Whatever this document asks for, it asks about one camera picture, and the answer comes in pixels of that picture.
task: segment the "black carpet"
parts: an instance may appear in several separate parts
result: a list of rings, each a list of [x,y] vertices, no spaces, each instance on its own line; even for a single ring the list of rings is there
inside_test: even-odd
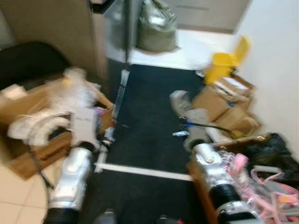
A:
[[[194,97],[202,79],[193,71],[132,65],[115,130],[116,142],[107,162],[186,173],[189,154],[180,139],[169,95],[187,90]],[[151,224],[160,215],[181,218],[186,224],[207,223],[192,182],[104,171],[93,174],[81,224],[91,224],[107,208],[118,224]]]

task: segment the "grey bag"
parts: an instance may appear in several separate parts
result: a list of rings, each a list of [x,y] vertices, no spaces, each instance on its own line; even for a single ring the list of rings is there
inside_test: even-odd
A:
[[[137,47],[148,51],[173,51],[176,15],[162,0],[145,0],[138,21]]]

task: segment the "yellow mop bucket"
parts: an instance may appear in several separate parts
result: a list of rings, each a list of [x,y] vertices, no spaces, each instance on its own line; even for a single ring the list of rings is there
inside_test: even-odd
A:
[[[235,66],[234,57],[228,53],[215,53],[205,74],[205,83],[211,84],[220,77],[228,77]]]

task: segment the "floor tape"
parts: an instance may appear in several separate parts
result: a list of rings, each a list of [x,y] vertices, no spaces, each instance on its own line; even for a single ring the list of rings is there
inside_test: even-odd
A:
[[[169,178],[169,179],[182,180],[182,181],[192,181],[192,178],[187,174],[172,173],[172,172],[138,168],[138,167],[121,166],[121,165],[114,165],[109,163],[101,163],[96,165],[99,168],[105,170],[112,170],[112,171],[131,173],[131,174],[140,174],[140,175],[147,175],[147,176],[156,176],[156,177]]]

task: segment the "white floor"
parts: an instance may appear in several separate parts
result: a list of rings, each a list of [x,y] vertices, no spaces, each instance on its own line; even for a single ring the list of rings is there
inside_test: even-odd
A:
[[[213,52],[227,51],[232,35],[179,30],[179,49],[170,53],[152,54],[134,50],[131,63],[193,70],[209,63]],[[55,182],[61,161],[45,169]],[[45,190],[42,180],[35,175],[22,180],[5,166],[0,166],[0,217],[2,224],[40,224],[46,212]]]
[[[233,35],[180,29],[177,32],[178,49],[173,52],[151,53],[133,50],[132,64],[195,70],[209,64],[214,52],[229,52]]]

